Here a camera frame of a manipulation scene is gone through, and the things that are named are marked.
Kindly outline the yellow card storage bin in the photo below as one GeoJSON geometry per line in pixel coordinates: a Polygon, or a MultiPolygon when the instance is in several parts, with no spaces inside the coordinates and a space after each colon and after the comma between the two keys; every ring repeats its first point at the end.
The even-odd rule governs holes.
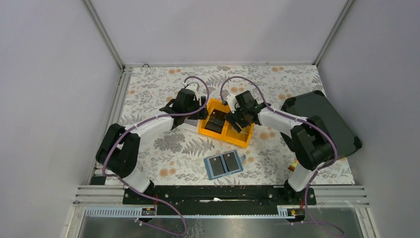
{"type": "Polygon", "coordinates": [[[210,98],[207,103],[207,110],[209,115],[205,120],[200,120],[198,134],[243,148],[248,147],[254,131],[253,124],[243,128],[241,132],[237,132],[225,119],[225,116],[230,112],[230,108],[214,98],[210,98]]]}

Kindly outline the black card pocket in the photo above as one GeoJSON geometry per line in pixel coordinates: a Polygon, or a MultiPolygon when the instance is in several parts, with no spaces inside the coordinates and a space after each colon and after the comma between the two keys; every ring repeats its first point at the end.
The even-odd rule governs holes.
{"type": "Polygon", "coordinates": [[[224,159],[224,162],[225,162],[225,165],[226,165],[226,168],[227,168],[228,172],[233,172],[233,171],[236,171],[236,170],[240,169],[237,158],[236,158],[236,155],[235,155],[234,152],[224,154],[223,159],[224,159]]]}
{"type": "Polygon", "coordinates": [[[220,156],[210,158],[209,162],[214,176],[219,176],[225,173],[225,169],[220,156]]]}

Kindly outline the blue card holder wallet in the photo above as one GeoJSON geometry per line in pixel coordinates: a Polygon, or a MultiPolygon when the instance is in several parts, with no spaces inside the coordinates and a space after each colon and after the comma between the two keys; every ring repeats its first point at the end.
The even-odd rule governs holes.
{"type": "Polygon", "coordinates": [[[245,160],[246,160],[246,155],[240,156],[238,154],[237,150],[232,150],[232,151],[225,152],[225,153],[222,153],[222,154],[213,155],[213,156],[210,156],[210,157],[207,157],[207,158],[204,158],[203,159],[204,165],[205,165],[205,169],[207,171],[207,175],[208,175],[208,179],[209,180],[219,179],[219,178],[222,178],[222,177],[225,177],[225,176],[229,176],[229,175],[232,175],[232,174],[236,174],[236,173],[242,172],[243,169],[244,169],[243,168],[243,162],[245,160]],[[237,161],[238,161],[238,164],[239,164],[239,168],[240,168],[240,169],[238,169],[236,171],[233,171],[233,172],[228,172],[227,171],[227,168],[226,168],[226,165],[225,165],[225,162],[224,162],[224,159],[223,159],[223,155],[224,154],[227,154],[227,153],[230,153],[230,152],[234,152],[235,153],[236,158],[237,158],[237,161]],[[220,156],[221,157],[221,160],[222,160],[222,163],[223,163],[223,166],[224,166],[224,169],[225,169],[225,173],[222,174],[222,175],[219,175],[219,176],[214,176],[213,173],[212,173],[212,170],[211,170],[211,165],[210,165],[209,160],[210,160],[210,158],[217,157],[217,156],[220,156]]]}

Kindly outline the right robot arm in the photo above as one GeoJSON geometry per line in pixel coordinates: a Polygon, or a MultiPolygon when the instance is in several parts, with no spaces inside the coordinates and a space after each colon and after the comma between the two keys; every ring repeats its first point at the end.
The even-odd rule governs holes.
{"type": "Polygon", "coordinates": [[[241,132],[252,124],[263,125],[291,139],[298,164],[285,183],[288,188],[284,190],[284,198],[290,204],[303,199],[303,190],[327,161],[337,159],[337,148],[318,116],[307,118],[275,110],[266,100],[259,103],[248,90],[238,95],[229,94],[222,103],[230,109],[225,119],[235,131],[241,132]]]}

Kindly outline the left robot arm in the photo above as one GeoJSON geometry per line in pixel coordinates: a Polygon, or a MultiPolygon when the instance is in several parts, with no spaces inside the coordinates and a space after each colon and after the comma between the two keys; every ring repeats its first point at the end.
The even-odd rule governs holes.
{"type": "Polygon", "coordinates": [[[178,92],[176,98],[160,108],[155,117],[131,127],[112,124],[99,146],[96,161],[131,187],[139,202],[151,202],[154,191],[150,187],[153,183],[137,168],[140,144],[177,128],[185,119],[204,119],[208,115],[207,101],[206,96],[198,98],[195,89],[186,87],[178,92]]]}

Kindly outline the white card storage bin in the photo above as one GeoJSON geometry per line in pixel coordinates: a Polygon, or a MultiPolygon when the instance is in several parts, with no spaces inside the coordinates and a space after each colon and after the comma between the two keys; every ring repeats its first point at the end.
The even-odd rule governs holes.
{"type": "Polygon", "coordinates": [[[198,120],[187,121],[179,125],[178,128],[185,129],[187,131],[191,131],[194,133],[198,133],[199,121],[198,120]]]}

